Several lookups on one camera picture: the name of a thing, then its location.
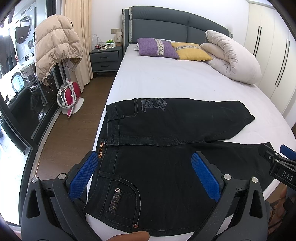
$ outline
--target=beige puffer jacket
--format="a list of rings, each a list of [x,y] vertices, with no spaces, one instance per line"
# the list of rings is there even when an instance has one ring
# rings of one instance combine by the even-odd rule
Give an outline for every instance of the beige puffer jacket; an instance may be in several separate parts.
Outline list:
[[[50,70],[65,60],[73,71],[83,56],[83,49],[72,22],[63,15],[52,15],[35,29],[35,65],[39,81],[46,83]]]

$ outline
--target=lamp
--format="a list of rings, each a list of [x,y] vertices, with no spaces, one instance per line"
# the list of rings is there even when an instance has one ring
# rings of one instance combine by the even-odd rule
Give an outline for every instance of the lamp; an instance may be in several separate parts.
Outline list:
[[[115,43],[116,46],[122,46],[122,32],[115,33]]]

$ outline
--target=nightstand drawer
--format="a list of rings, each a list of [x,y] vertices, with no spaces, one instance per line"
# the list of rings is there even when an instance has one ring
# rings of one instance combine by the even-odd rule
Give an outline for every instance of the nightstand drawer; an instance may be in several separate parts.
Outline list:
[[[91,67],[92,67],[93,72],[104,71],[104,70],[118,70],[119,69],[119,61],[92,63]]]
[[[89,55],[91,63],[100,63],[100,62],[111,62],[111,61],[119,61],[118,52],[103,52],[103,53],[91,53]]]

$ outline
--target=wardrobe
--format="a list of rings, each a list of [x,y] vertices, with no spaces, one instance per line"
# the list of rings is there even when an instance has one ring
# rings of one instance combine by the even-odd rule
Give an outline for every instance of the wardrobe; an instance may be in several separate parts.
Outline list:
[[[258,60],[262,79],[256,84],[285,117],[296,88],[296,42],[279,13],[250,4],[245,48]]]

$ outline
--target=metal rivet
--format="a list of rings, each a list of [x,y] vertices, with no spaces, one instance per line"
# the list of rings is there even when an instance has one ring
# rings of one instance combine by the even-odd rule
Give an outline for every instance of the metal rivet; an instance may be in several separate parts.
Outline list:
[[[253,181],[254,183],[257,183],[257,182],[258,182],[258,179],[257,179],[256,177],[252,177],[252,181]]]
[[[32,180],[31,180],[31,182],[33,182],[33,183],[35,183],[37,181],[38,181],[38,177],[33,177]]]
[[[60,179],[60,180],[63,180],[63,179],[65,179],[65,178],[66,178],[66,174],[61,173],[61,174],[59,175],[59,179]]]
[[[226,180],[230,180],[230,179],[231,179],[231,176],[230,176],[229,174],[224,174],[224,178],[225,178]]]

